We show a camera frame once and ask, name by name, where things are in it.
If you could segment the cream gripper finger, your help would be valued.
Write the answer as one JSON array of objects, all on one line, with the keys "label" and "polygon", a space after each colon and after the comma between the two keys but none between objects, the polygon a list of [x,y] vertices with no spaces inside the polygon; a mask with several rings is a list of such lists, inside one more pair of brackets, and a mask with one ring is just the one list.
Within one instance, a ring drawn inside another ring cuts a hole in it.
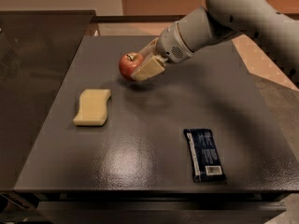
[{"label": "cream gripper finger", "polygon": [[158,39],[154,38],[152,41],[148,43],[142,50],[139,51],[139,53],[142,56],[148,56],[150,53],[155,54],[156,53],[156,44]]},{"label": "cream gripper finger", "polygon": [[140,82],[161,74],[165,69],[165,59],[160,55],[150,54],[131,74],[134,81]]}]

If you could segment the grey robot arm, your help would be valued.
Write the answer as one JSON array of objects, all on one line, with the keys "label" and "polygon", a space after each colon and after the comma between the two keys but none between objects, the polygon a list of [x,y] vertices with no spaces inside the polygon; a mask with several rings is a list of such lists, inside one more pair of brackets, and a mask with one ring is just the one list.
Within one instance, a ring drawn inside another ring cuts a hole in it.
[{"label": "grey robot arm", "polygon": [[142,63],[129,76],[143,81],[162,73],[167,63],[182,63],[206,46],[248,36],[292,81],[299,84],[299,21],[266,0],[206,0],[173,22],[140,50]]}]

